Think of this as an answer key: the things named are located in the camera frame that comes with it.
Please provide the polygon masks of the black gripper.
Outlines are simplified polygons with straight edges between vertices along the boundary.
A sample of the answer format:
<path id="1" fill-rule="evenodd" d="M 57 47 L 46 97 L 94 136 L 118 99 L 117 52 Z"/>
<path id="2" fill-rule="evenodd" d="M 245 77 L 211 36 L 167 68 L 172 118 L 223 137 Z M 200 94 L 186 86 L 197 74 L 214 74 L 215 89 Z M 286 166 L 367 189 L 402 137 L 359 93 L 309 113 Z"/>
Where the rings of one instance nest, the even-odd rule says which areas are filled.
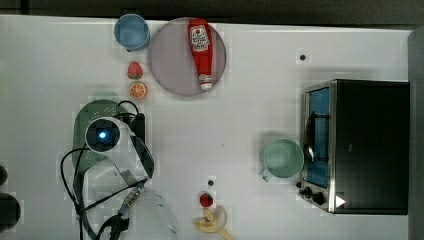
<path id="1" fill-rule="evenodd" d="M 143 113 L 118 113 L 115 118 L 127 124 L 130 130 L 142 141 L 146 140 L 145 115 Z"/>

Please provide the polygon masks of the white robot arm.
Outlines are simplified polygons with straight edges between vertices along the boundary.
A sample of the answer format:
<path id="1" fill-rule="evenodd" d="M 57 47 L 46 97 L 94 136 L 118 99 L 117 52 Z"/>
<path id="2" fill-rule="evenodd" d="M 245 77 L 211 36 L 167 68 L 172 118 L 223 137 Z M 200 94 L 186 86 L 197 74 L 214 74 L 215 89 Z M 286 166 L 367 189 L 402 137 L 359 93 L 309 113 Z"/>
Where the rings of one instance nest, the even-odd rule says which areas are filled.
<path id="1" fill-rule="evenodd" d="M 182 240 L 177 219 L 149 188 L 154 160 L 130 126 L 80 113 L 74 123 L 74 191 L 86 240 Z"/>

